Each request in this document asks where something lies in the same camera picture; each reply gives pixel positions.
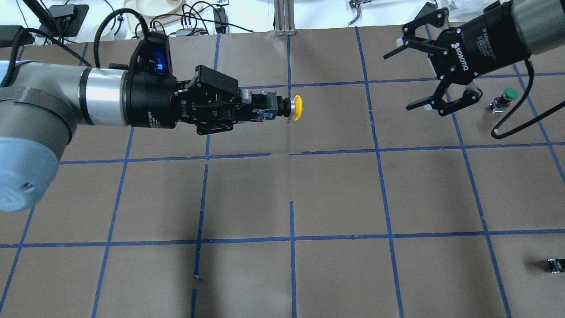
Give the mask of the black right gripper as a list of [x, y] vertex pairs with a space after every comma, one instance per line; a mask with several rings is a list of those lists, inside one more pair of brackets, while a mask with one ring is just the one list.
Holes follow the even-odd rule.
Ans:
[[409, 103], [406, 110], [424, 107], [446, 116], [474, 105], [482, 98], [475, 78], [528, 58], [530, 53], [516, 30], [513, 8], [512, 2], [493, 3], [481, 16], [458, 27], [446, 27], [447, 8], [404, 24], [397, 47], [383, 59], [406, 49], [425, 52], [439, 80], [429, 97]]

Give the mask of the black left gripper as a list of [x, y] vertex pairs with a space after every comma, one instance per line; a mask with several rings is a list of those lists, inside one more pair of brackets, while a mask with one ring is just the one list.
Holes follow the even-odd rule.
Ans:
[[128, 125], [173, 129], [181, 121], [195, 125], [198, 135], [227, 132], [236, 123], [274, 120], [279, 110], [275, 92], [240, 89], [235, 78], [202, 65], [185, 81], [147, 71], [128, 74], [124, 97]]

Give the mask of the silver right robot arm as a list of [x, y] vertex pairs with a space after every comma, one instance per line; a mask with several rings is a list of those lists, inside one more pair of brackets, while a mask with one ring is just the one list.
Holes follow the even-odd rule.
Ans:
[[408, 48], [425, 52], [440, 81], [407, 110], [426, 106], [440, 116], [462, 110], [482, 98], [474, 85], [479, 76], [564, 45], [562, 0], [496, 1], [458, 27], [450, 27], [449, 14], [446, 7], [428, 5], [402, 26], [397, 48], [384, 55], [387, 60]]

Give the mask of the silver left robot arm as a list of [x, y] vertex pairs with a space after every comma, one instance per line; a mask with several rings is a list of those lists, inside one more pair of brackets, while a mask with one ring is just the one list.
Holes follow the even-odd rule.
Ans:
[[16, 62], [1, 88], [1, 210], [35, 206], [58, 173], [79, 125], [173, 129], [196, 126], [198, 135], [228, 132], [242, 122], [299, 119], [302, 101], [252, 92], [209, 67], [192, 79], [118, 68]]

